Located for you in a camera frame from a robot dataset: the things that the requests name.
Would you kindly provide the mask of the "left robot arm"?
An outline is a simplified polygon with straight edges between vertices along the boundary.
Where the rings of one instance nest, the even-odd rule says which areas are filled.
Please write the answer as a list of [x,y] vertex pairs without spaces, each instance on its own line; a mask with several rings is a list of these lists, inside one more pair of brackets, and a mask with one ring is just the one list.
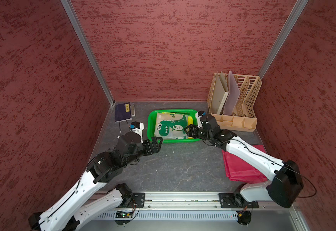
[[99,189],[106,186],[123,169],[143,156],[160,151],[163,139],[152,137],[143,140],[135,132],[118,139],[113,150],[96,155],[87,165],[75,185],[53,206],[44,212],[32,214],[28,221],[35,231],[78,231],[101,213],[133,203],[132,191],[125,184],[118,184],[106,196],[85,205]]

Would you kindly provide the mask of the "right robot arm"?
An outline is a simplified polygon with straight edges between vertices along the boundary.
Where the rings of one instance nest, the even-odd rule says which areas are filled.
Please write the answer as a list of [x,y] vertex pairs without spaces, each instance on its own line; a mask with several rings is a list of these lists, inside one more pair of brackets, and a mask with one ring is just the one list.
[[292,160],[283,161],[272,157],[245,142],[230,130],[223,130],[215,117],[206,114],[200,117],[200,125],[189,125],[184,131],[193,138],[209,141],[210,144],[244,160],[266,178],[262,183],[246,183],[234,194],[239,203],[273,201],[283,208],[290,208],[300,197],[305,176]]

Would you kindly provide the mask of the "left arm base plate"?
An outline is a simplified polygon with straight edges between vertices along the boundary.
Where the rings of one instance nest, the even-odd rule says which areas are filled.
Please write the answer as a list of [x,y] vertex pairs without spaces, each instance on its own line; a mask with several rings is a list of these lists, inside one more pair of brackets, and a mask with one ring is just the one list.
[[145,204],[144,192],[133,192],[126,199],[123,198],[119,208],[143,208]]

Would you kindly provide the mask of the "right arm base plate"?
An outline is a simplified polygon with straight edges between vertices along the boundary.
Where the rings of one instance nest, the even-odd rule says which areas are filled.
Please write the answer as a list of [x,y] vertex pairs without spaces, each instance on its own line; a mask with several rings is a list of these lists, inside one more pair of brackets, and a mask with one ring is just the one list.
[[257,201],[248,202],[239,193],[219,193],[221,208],[252,209],[259,208]]

